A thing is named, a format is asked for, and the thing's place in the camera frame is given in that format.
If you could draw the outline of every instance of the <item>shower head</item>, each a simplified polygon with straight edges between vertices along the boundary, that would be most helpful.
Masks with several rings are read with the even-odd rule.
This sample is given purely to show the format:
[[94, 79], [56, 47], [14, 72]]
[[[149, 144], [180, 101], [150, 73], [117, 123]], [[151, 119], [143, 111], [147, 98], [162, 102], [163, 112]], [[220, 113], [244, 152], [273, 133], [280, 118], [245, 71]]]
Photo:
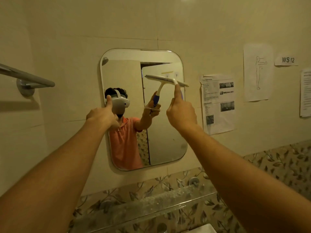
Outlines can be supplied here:
[[103, 61], [101, 62], [101, 65], [103, 66], [103, 65], [107, 64], [108, 61], [109, 61], [108, 58], [104, 57]]

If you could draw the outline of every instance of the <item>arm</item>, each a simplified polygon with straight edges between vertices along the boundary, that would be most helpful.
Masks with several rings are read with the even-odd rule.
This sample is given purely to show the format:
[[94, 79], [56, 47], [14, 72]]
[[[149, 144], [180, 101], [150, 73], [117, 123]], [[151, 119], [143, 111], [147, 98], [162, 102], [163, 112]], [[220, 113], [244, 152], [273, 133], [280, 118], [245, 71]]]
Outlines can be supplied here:
[[[148, 102], [148, 107], [149, 108], [153, 108], [153, 97], [155, 96], [156, 92], [152, 95], [150, 101]], [[142, 130], [145, 130], [145, 129], [148, 129], [151, 124], [152, 124], [152, 119], [155, 117], [155, 116], [158, 116], [159, 113], [160, 113], [160, 107], [161, 105], [160, 104], [157, 104], [154, 109], [155, 110], [151, 110], [151, 109], [144, 109], [144, 112], [142, 113], [142, 118], [137, 121], [135, 123], [135, 129], [137, 131], [142, 131]]]
[[104, 133], [118, 125], [106, 108], [0, 197], [0, 232], [66, 232]]
[[167, 116], [248, 232], [311, 232], [311, 203], [207, 135], [178, 85]]

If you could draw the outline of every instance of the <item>paper sign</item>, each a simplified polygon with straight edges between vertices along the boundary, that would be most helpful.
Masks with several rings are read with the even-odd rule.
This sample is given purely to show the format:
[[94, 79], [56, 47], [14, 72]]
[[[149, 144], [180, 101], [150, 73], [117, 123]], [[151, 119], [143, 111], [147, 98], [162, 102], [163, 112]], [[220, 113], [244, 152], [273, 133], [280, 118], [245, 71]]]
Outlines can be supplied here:
[[298, 60], [292, 54], [279, 54], [274, 61], [275, 66], [297, 66]]
[[246, 101], [267, 100], [272, 94], [274, 58], [267, 44], [244, 46], [244, 96]]
[[311, 68], [301, 71], [300, 116], [311, 116]]
[[235, 83], [232, 76], [201, 76], [203, 129], [209, 134], [235, 129]]

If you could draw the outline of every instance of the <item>white door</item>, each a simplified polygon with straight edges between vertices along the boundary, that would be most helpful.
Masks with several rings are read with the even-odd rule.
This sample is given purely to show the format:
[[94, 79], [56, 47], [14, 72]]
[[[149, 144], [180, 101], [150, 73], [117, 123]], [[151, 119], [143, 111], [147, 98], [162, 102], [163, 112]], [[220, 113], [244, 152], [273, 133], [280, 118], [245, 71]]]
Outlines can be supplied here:
[[[144, 99], [147, 104], [155, 91], [158, 90], [161, 82], [149, 80], [145, 75], [158, 75], [168, 78], [175, 78], [184, 82], [184, 72], [181, 63], [170, 63], [142, 68]], [[150, 164], [156, 165], [180, 159], [187, 150], [187, 142], [174, 129], [166, 116], [172, 98], [174, 97], [174, 85], [166, 84], [161, 90], [159, 104], [161, 112], [155, 117], [152, 125], [147, 129]]]

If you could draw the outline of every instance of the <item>beige wall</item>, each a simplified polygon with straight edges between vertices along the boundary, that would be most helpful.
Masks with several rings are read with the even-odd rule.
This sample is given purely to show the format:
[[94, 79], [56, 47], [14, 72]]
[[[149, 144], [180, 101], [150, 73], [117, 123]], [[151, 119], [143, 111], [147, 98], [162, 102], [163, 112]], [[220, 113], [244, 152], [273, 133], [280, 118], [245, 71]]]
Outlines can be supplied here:
[[[237, 129], [214, 138], [240, 155], [311, 139], [311, 121], [299, 118], [299, 72], [311, 58], [310, 5], [311, 0], [25, 0], [36, 71], [56, 82], [40, 91], [49, 150], [101, 106], [99, 61], [111, 48], [176, 52], [190, 85], [186, 99], [198, 118], [199, 76], [233, 74]], [[245, 43], [270, 43], [275, 54], [291, 51], [300, 58], [298, 67], [275, 68], [267, 101], [243, 99]], [[180, 161], [120, 172], [107, 144], [104, 139], [84, 194], [199, 166], [189, 148]]]
[[[35, 73], [22, 0], [0, 0], [0, 63]], [[0, 196], [47, 154], [38, 92], [0, 74]]]

